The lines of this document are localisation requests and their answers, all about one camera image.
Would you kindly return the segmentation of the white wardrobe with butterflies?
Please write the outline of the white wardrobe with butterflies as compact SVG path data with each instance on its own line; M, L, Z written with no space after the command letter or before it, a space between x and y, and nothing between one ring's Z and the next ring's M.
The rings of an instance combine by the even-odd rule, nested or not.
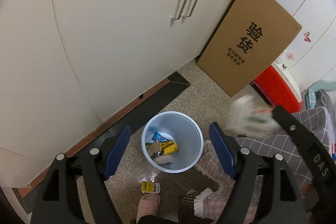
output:
M301 31L285 50L284 64L300 90L335 81L335 0L276 0Z

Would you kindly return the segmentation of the small yellow white box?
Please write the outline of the small yellow white box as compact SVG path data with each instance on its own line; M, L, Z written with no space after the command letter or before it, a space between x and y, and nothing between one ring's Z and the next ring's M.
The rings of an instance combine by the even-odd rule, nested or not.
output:
M161 186L159 182L142 181L141 182L141 192L149 194L159 194L161 191Z

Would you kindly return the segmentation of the red storage box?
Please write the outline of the red storage box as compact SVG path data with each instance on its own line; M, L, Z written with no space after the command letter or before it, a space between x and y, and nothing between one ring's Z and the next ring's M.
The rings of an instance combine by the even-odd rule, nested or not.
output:
M257 76L252 84L258 88L272 106L282 106L290 113L300 111L299 101L272 65Z

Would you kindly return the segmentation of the pink slipper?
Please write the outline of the pink slipper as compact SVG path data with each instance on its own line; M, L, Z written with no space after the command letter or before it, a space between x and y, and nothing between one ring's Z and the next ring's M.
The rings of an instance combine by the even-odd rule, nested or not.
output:
M137 218L136 223L147 215L156 216L161 203L161 198L159 194L147 193L145 194L138 203Z

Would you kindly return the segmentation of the pink checked floor mat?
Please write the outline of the pink checked floor mat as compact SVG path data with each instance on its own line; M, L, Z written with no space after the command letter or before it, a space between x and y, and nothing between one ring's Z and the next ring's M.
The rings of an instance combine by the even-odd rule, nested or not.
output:
M215 223L228 202L234 182L224 173L210 140L204 141L202 155L195 167L202 175L215 182L218 188L213 190L208 186L195 197L194 213L199 218L207 218Z

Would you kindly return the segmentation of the grey checked bed sheet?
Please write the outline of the grey checked bed sheet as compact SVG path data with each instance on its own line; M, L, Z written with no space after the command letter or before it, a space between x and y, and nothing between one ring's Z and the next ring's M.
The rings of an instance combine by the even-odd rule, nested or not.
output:
M333 122L325 107L293 113L292 116L303 124L323 144L330 156L335 151L335 133ZM238 144L249 148L257 155L272 157L276 153L283 155L294 179L302 189L311 183L313 176L299 154L297 147L291 141L286 132L278 127L267 138L236 138Z

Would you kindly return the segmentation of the beige low cabinet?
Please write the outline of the beige low cabinet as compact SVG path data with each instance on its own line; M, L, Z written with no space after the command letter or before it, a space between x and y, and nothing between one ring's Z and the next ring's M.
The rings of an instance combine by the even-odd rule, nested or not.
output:
M1 185L195 58L232 0L1 0Z

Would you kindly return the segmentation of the grey duvet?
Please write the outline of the grey duvet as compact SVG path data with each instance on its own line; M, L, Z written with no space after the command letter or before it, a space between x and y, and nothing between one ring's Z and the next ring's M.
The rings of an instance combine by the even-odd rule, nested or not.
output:
M308 89L304 95L305 107L306 109L313 109L317 107L324 107L329 112L329 116L332 122L335 122L335 107L332 103L332 100L323 89L320 89L314 92L311 89Z

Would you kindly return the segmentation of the light blue trash bin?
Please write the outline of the light blue trash bin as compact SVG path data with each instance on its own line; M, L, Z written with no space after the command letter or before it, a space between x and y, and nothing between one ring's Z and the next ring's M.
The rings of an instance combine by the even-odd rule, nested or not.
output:
M203 134L188 115L166 111L151 118L141 135L141 148L147 161L165 173L182 173L201 158Z

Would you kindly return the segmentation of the black dotted fabric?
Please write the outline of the black dotted fabric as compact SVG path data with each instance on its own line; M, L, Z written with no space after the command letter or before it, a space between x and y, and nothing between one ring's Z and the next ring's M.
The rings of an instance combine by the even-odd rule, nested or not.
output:
M179 196L178 222L179 224L211 224L212 219L201 218L195 215L194 201L201 192L195 191Z

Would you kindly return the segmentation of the yellow paper bag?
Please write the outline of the yellow paper bag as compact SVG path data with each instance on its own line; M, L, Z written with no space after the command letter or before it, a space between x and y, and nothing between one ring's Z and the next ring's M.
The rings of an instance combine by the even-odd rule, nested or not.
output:
M179 150L179 147L175 141L170 140L165 143L159 143L160 150L157 152L157 156L170 155Z

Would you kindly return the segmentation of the large brown cardboard box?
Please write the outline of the large brown cardboard box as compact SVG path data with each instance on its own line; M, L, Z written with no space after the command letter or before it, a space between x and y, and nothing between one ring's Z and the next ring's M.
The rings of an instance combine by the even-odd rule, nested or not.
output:
M301 29L275 0L235 0L197 65L232 97L266 70Z

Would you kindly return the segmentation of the blue snack wrapper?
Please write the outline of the blue snack wrapper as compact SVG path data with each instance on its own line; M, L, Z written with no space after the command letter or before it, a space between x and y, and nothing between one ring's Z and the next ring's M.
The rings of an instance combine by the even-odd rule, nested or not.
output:
M152 136L152 141L154 142L159 142L159 143L165 143L167 141L170 141L169 138L164 137L162 134L160 134L159 132L155 132Z

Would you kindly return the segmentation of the newspaper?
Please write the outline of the newspaper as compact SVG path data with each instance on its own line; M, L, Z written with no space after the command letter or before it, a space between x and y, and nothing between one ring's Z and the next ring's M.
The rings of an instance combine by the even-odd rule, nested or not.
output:
M236 136L265 139L278 128L273 108L256 104L254 96L244 95L232 102L226 128Z

